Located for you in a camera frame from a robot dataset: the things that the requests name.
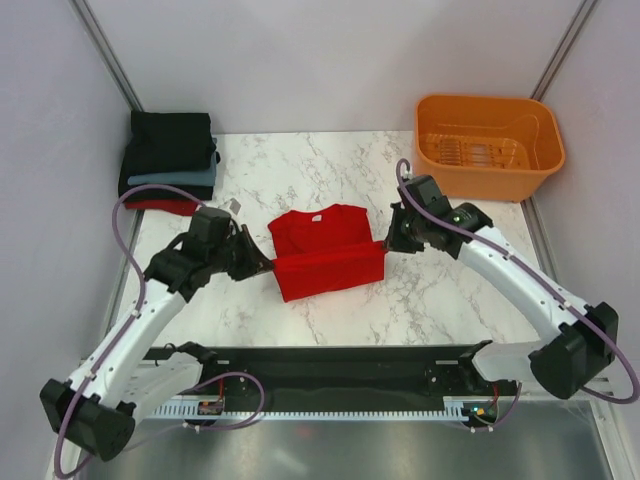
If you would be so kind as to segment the bright red t shirt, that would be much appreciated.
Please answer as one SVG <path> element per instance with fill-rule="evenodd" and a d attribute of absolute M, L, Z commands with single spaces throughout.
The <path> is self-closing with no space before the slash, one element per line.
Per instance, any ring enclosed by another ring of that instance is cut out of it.
<path fill-rule="evenodd" d="M 373 239 L 367 210 L 334 204 L 291 210 L 268 224 L 274 274 L 285 302 L 384 279 L 386 250 Z"/>

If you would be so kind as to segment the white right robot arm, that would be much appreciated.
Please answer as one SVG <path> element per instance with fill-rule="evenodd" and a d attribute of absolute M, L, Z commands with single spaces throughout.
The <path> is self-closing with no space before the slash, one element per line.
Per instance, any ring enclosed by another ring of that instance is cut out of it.
<path fill-rule="evenodd" d="M 384 246 L 415 254 L 427 247 L 448 254 L 499 291 L 538 338 L 482 341 L 464 352 L 458 381 L 467 392 L 493 382 L 535 382 L 558 399 L 587 392 L 616 357 L 618 316 L 607 303 L 589 305 L 525 260 L 493 220 L 472 203 L 454 207 L 429 175 L 398 175 L 400 200 Z"/>

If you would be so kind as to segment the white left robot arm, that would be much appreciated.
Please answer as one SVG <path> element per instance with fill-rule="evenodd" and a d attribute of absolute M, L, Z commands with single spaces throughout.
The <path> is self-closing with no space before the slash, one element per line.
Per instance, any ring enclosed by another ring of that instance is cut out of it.
<path fill-rule="evenodd" d="M 214 352 L 194 342 L 177 347 L 150 372 L 136 370 L 159 334 L 213 275 L 243 281 L 274 268 L 248 228 L 230 213 L 197 210 L 188 230 L 152 257 L 143 273 L 142 299 L 67 380 L 51 379 L 41 389 L 40 400 L 59 440 L 110 461 L 159 405 L 183 391 L 215 389 L 220 371 L 210 362 Z"/>

